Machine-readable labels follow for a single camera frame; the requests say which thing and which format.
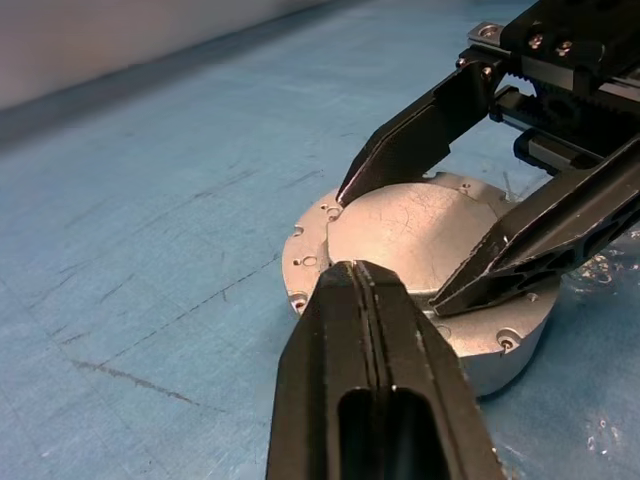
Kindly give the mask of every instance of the white wall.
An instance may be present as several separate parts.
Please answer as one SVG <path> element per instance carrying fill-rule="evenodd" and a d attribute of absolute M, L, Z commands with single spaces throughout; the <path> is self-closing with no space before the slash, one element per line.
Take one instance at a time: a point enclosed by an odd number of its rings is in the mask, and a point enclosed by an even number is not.
<path fill-rule="evenodd" d="M 0 108 L 325 0 L 0 0 Z"/>

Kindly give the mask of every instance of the circular metal plate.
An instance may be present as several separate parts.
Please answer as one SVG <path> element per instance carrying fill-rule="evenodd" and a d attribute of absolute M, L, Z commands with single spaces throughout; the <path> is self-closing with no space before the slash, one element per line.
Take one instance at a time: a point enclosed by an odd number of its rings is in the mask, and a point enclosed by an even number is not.
<path fill-rule="evenodd" d="M 504 192 L 475 179 L 438 174 L 422 183 L 376 190 L 344 211 L 335 195 L 334 190 L 313 205 L 285 243 L 284 280 L 299 314 L 330 263 L 371 261 L 398 274 L 460 357 L 477 395 L 496 391 L 522 370 L 555 303 L 558 284 L 446 319 L 428 305 L 512 206 Z"/>

